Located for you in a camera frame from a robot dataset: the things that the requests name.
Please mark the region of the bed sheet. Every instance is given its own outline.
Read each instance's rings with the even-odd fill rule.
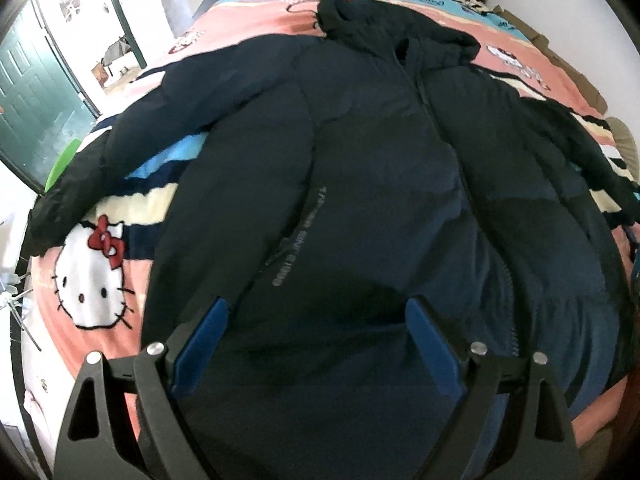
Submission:
[[[315,17],[318,1],[221,1],[127,86],[123,106],[160,85],[163,67],[184,57],[261,34],[320,36]],[[611,132],[597,111],[589,107],[566,74],[511,30],[513,27],[496,22],[488,9],[473,0],[385,1],[410,7],[447,27],[475,36],[482,45],[476,64],[516,88],[522,98],[555,99],[572,108],[576,120],[598,141],[612,168],[631,179],[620,164]],[[113,114],[102,120],[79,150],[108,131],[116,118],[117,114]],[[35,259],[34,288],[42,319],[73,376],[78,374],[86,354],[94,349],[108,358],[139,351],[148,276],[162,220],[182,172],[197,157],[205,138],[206,133],[194,132],[151,158],[124,179],[113,196],[95,205],[68,234],[62,247],[52,248],[44,257]],[[604,192],[593,192],[593,197],[603,212],[620,209]],[[640,235],[640,226],[636,228]],[[614,237],[618,236],[616,241],[624,253],[626,238],[620,238],[621,232],[614,232]],[[630,262],[625,265],[630,271]],[[617,411],[616,396],[621,396],[623,389],[619,384],[604,400],[598,399],[600,404],[595,408],[578,416],[574,429],[579,444],[610,420],[612,409]],[[132,402],[129,407],[135,419]]]

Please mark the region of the black jacket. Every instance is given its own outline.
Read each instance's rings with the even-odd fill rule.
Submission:
[[[156,248],[142,343],[217,296],[232,305],[180,402],[222,478],[411,478],[453,409],[404,327],[415,294],[469,341],[548,354],[576,415],[634,359],[589,191],[640,219],[633,185],[569,110],[471,65],[470,35],[369,0],[322,0],[318,20],[326,38],[262,36],[168,67],[38,202],[34,251],[206,127]]]

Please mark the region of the green door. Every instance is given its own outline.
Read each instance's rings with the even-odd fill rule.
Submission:
[[[0,44],[0,152],[44,186],[58,155],[95,124],[28,2]]]

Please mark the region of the red bow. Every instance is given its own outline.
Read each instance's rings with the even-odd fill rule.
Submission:
[[[124,257],[124,241],[121,238],[111,236],[107,230],[109,227],[109,219],[107,215],[101,215],[98,218],[98,225],[95,227],[87,245],[95,251],[102,251],[102,254],[109,259],[111,269],[117,269],[122,265]]]

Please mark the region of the silver screw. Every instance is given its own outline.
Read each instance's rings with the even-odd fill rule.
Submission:
[[[549,362],[549,358],[545,353],[542,352],[534,352],[533,353],[533,362],[537,365],[546,365]]]
[[[149,355],[160,355],[164,352],[164,345],[162,343],[151,343],[146,347],[146,353]]]
[[[97,350],[89,352],[86,357],[86,361],[91,365],[97,365],[100,362],[100,359],[102,359],[102,354]]]
[[[481,341],[473,341],[471,343],[471,351],[476,355],[486,355],[489,349]]]

